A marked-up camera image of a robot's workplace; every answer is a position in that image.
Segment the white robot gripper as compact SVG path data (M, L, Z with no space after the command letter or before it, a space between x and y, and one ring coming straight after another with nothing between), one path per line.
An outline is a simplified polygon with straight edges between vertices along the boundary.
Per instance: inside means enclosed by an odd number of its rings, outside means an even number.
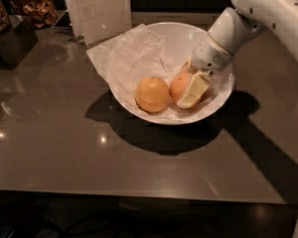
M205 72L192 73L197 70L223 71L233 59L233 55L218 45L208 34L204 34L193 49L191 57L180 66L178 81L184 86L176 102L182 109L197 105L211 84L211 77Z

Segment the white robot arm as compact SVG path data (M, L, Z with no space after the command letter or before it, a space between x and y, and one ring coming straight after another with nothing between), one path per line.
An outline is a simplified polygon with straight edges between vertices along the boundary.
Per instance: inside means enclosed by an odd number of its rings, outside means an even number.
M270 30L298 63L298 0L230 0L182 71L211 74L225 70L233 55L263 29ZM298 202L298 165L249 120L258 107L236 92L221 111L223 126L287 202ZM298 219L292 238L298 238Z

